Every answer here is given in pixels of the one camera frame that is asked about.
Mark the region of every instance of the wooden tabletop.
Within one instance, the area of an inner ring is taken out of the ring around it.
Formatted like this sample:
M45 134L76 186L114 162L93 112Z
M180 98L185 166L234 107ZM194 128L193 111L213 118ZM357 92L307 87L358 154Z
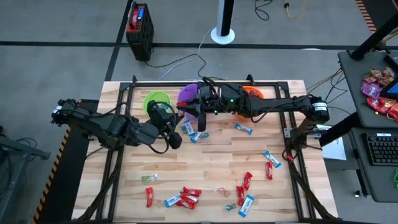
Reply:
M302 80L287 80L290 94L306 94ZM98 112L105 113L116 106L120 82L105 82ZM258 87L266 98L275 98L274 87ZM148 116L142 109L146 94L153 90L167 92L176 105L180 87L143 87L134 88L131 114L145 121ZM295 113L297 124L304 119L301 113ZM239 121L254 129L251 136L234 128ZM147 146L126 146L119 180L118 198L114 222L274 222L297 221L293 200L292 184L287 162L282 158L284 139L278 113L270 113L256 124L250 120L238 120L235 115L207 115L206 132L209 138L194 144L189 137L178 131L183 143L179 149L169 149L165 154L155 154ZM316 140L309 139L308 144L318 146ZM165 149L164 141L157 140L153 145L158 151ZM88 153L99 148L98 142L90 143ZM267 159L262 155L270 151L282 165L273 170L273 180L266 178ZM335 201L330 188L328 174L322 152L317 149L303 150L310 186L319 201L337 217ZM104 171L106 150L103 149L87 158L81 177L73 218L79 217L100 191ZM244 174L250 172L253 177L247 194L254 197L246 218L238 215L240 207L226 211L224 206L237 201L236 186L241 185ZM143 175L157 174L157 180L148 184L141 182ZM231 191L226 198L214 191L215 187L224 187ZM154 204L146 208L145 188L153 187ZM190 210L175 205L166 208L164 200L179 193L183 187L202 189L197 207ZM308 217L305 196L300 189L304 214Z

